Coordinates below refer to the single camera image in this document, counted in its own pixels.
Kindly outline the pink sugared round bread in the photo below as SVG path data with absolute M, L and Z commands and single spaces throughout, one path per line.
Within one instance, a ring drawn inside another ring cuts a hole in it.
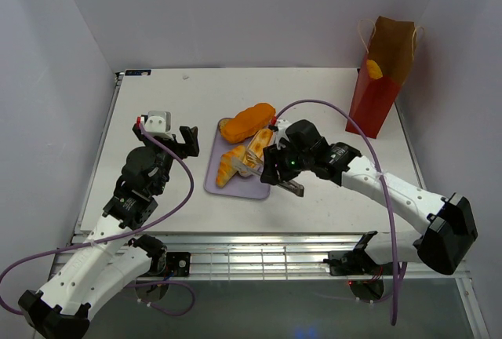
M 366 60 L 366 69 L 368 72 L 368 76 L 371 80 L 378 80 L 384 77 L 384 74 L 379 66 L 379 64 L 375 60 L 367 59 Z

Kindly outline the striped croissant bread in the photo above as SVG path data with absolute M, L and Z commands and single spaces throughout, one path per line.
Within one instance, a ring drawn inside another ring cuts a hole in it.
M 220 158 L 220 164 L 216 175 L 216 186 L 223 188 L 227 182 L 237 173 L 232 160 L 237 159 L 242 162 L 246 154 L 246 146 L 239 145 L 224 153 Z

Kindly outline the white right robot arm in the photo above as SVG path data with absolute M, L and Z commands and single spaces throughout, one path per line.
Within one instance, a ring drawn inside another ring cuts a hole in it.
M 278 119 L 270 126 L 273 144 L 264 149 L 260 180 L 289 187 L 304 171 L 321 180 L 355 191 L 391 210 L 412 231 L 384 235 L 365 233 L 355 248 L 331 262 L 348 273 L 372 274 L 392 261 L 417 262 L 442 275 L 452 275 L 478 238 L 469 200 L 454 193 L 446 198 L 377 170 L 359 150 L 343 142 L 329 143 L 312 122 Z

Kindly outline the metal serving tongs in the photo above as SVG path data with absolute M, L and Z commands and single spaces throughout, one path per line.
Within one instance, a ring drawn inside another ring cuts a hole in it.
M 280 176 L 277 153 L 278 150 L 274 146 L 266 147 L 264 149 L 264 155 L 260 159 L 251 151 L 246 151 L 245 157 L 250 159 L 250 162 L 257 166 L 257 169 L 246 165 L 236 156 L 231 157 L 231 166 L 238 172 L 259 177 L 260 182 L 263 184 L 280 187 L 283 190 L 293 193 L 297 197 L 303 198 L 304 186 L 302 184 L 297 183 L 294 179 L 284 180 Z

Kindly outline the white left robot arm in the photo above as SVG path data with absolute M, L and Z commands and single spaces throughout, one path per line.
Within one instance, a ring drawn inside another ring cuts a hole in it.
M 122 288 L 142 275 L 166 273 L 166 247 L 139 230 L 157 208 L 155 198 L 164 192 L 173 162 L 198 156 L 198 130 L 180 127 L 181 143 L 141 124 L 133 132 L 142 146 L 127 155 L 95 228 L 55 276 L 18 301 L 44 338 L 83 337 L 94 315 Z

